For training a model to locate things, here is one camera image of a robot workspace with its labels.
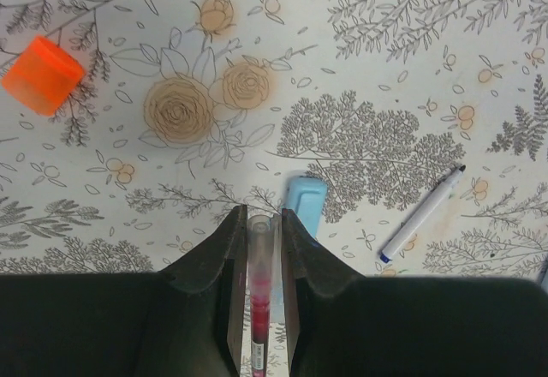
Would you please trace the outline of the pink pen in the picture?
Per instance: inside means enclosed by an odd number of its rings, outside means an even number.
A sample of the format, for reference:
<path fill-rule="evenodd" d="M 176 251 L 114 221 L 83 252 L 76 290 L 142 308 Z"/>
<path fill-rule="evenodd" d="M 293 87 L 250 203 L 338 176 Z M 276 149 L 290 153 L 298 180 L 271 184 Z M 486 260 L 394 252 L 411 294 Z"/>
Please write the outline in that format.
<path fill-rule="evenodd" d="M 271 276 L 274 236 L 271 219 L 251 217 L 247 223 L 248 277 L 251 310 L 252 376 L 265 376 L 270 330 Z"/>

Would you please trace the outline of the light blue marker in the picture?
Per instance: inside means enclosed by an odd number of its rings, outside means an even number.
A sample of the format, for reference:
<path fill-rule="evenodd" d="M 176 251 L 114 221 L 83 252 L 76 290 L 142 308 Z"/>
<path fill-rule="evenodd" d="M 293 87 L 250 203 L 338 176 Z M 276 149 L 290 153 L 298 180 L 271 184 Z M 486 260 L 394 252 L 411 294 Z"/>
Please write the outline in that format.
<path fill-rule="evenodd" d="M 285 207 L 293 210 L 308 234 L 316 237 L 327 196 L 327 184 L 316 177 L 293 177 L 289 180 Z M 271 218 L 273 258 L 271 275 L 271 311 L 273 323 L 284 323 L 282 279 L 282 220 L 280 214 Z"/>

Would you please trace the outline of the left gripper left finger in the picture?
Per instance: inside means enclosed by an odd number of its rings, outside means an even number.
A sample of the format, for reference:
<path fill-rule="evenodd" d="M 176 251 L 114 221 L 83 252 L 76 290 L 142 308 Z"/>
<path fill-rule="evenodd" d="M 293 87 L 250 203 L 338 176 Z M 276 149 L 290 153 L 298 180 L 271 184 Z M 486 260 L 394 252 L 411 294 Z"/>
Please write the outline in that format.
<path fill-rule="evenodd" d="M 247 208 L 159 272 L 1 278 L 4 376 L 237 376 Z"/>

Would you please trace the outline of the orange highlighter cap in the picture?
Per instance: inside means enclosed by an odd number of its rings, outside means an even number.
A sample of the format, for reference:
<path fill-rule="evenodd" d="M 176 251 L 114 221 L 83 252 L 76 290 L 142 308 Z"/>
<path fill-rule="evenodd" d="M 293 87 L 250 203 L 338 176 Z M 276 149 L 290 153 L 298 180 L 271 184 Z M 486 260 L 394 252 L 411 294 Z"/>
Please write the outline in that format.
<path fill-rule="evenodd" d="M 83 67 L 66 51 L 38 36 L 15 60 L 1 84 L 27 108 L 51 117 L 85 74 Z"/>

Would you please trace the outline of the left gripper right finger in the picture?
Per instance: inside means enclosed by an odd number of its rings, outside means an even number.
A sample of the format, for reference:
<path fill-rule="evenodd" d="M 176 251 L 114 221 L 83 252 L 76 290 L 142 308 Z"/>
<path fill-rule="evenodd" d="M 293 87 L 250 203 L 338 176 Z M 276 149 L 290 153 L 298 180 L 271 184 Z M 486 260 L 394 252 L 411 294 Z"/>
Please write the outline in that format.
<path fill-rule="evenodd" d="M 544 376 L 547 295 L 517 278 L 367 277 L 282 213 L 293 376 Z"/>

